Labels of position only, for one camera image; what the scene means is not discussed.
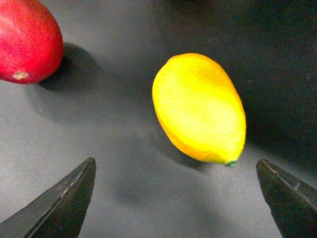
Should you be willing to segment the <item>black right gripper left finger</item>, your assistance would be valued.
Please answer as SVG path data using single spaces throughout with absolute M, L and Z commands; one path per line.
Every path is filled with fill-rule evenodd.
M 86 159 L 62 180 L 0 224 L 2 238 L 76 238 L 90 205 L 96 161 Z

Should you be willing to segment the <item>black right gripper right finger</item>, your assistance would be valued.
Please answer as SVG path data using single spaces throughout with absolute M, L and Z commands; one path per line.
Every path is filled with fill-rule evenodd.
M 266 159 L 257 162 L 263 197 L 283 238 L 317 236 L 317 190 Z

